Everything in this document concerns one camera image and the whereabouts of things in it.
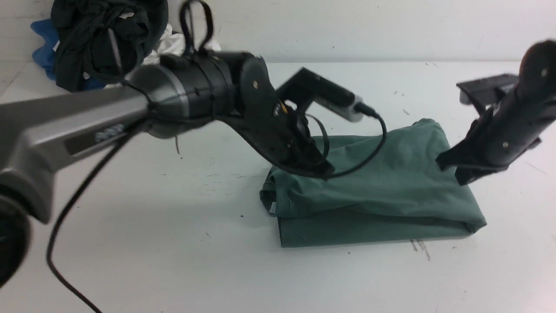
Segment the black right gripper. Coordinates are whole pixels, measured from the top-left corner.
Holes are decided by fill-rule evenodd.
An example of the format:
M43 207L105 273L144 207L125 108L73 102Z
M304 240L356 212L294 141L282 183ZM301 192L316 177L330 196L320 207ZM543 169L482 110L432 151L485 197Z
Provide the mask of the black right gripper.
M455 178L460 186L491 174L504 172L526 151L541 143L536 137L531 143L511 148L509 141L489 143L484 139L492 135L492 121L475 120L465 138L447 151L440 153L436 163L441 171L454 167Z

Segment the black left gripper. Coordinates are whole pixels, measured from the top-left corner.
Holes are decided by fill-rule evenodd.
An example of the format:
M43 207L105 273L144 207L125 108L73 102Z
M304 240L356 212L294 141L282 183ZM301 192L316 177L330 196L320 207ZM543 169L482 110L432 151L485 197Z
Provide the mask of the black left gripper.
M326 159L329 147L318 149L306 117L279 100L244 100L243 105L243 138L264 159L297 176L332 176L335 168Z

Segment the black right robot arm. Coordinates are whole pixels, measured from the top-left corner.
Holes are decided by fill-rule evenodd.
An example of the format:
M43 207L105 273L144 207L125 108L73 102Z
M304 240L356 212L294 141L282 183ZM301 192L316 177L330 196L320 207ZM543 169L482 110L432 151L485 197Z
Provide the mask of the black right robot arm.
M504 172L526 151L541 143L540 135L556 118L556 43L532 45L517 75L501 74L457 83L460 102L473 106L478 119L465 138L436 158L442 171L455 168L466 186Z

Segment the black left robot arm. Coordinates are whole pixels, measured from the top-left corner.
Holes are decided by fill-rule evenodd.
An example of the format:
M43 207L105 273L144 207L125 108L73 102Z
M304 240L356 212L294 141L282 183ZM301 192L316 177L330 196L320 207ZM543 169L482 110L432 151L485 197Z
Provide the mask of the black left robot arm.
M2 285L26 256L29 218L50 221L55 174L142 131L170 139L218 120L288 172L335 170L248 52L163 56L121 87L3 103L0 115Z

